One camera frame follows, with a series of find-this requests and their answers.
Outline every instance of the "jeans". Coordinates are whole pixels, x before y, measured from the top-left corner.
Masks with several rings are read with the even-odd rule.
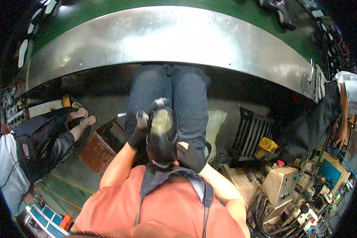
[[[126,140],[136,126],[136,113],[146,110],[157,98],[168,99],[178,121],[178,139],[195,148],[205,159],[207,89],[210,78],[202,69],[189,66],[143,65],[133,75],[127,103]]]

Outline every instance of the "black cable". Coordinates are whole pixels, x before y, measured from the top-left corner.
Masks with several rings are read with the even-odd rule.
[[[11,176],[11,173],[12,173],[12,171],[13,171],[13,168],[14,168],[14,166],[15,166],[18,162],[19,162],[19,160],[17,160],[16,163],[14,163],[14,165],[12,166],[12,169],[11,169],[9,175],[8,175],[7,180],[5,181],[4,185],[0,187],[0,189],[2,189],[2,188],[7,184],[7,182],[8,182],[9,179],[10,179],[10,176]]]

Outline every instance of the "yellow stripe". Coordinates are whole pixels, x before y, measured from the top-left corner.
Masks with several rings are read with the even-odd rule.
[[[49,188],[47,188],[45,185],[41,184],[41,186],[44,187],[44,188],[45,188],[46,190],[48,190],[49,192],[51,192],[54,196],[56,196],[56,197],[58,197],[59,199],[61,199],[62,201],[66,202],[66,203],[68,203],[68,204],[70,204],[70,205],[72,205],[73,207],[79,209],[80,211],[82,210],[82,208],[78,207],[77,205],[75,205],[75,204],[73,204],[73,203],[71,203],[71,202],[69,202],[69,201],[67,201],[67,200],[65,200],[65,199],[63,199],[63,198],[61,198],[61,197],[58,196],[57,194],[55,194],[52,190],[50,190]]]
[[[96,192],[93,192],[93,191],[91,191],[91,190],[88,190],[87,188],[83,188],[83,187],[81,187],[81,186],[79,186],[79,185],[77,185],[77,184],[75,184],[75,183],[72,183],[72,182],[70,182],[69,180],[63,179],[62,177],[60,177],[60,176],[58,176],[58,175],[55,175],[55,174],[53,174],[53,173],[51,173],[50,175],[52,175],[53,177],[55,177],[55,178],[61,180],[62,182],[65,182],[65,183],[68,183],[68,184],[72,185],[73,187],[79,188],[79,189],[82,190],[82,191],[85,191],[85,192],[88,192],[88,193],[91,193],[91,194],[96,193]]]

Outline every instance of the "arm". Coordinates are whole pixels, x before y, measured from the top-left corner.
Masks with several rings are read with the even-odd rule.
[[[246,202],[237,187],[227,178],[213,169],[208,163],[199,173],[214,189],[214,195],[225,203],[226,210],[239,224],[244,235],[250,237],[250,231],[246,225]]]
[[[100,180],[99,189],[123,183],[130,174],[135,155],[136,150],[127,142],[107,167]]]
[[[340,127],[338,128],[337,132],[337,140],[335,141],[334,145],[339,146],[339,150],[343,147],[344,142],[347,140],[347,112],[349,108],[349,102],[347,101],[345,83],[339,83],[340,85],[340,103],[341,109],[343,111],[343,119],[341,122]]]

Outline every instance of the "metal grate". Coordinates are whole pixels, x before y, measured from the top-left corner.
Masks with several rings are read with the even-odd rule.
[[[238,161],[255,155],[263,137],[272,138],[274,120],[239,107],[241,120],[232,146],[233,155]]]

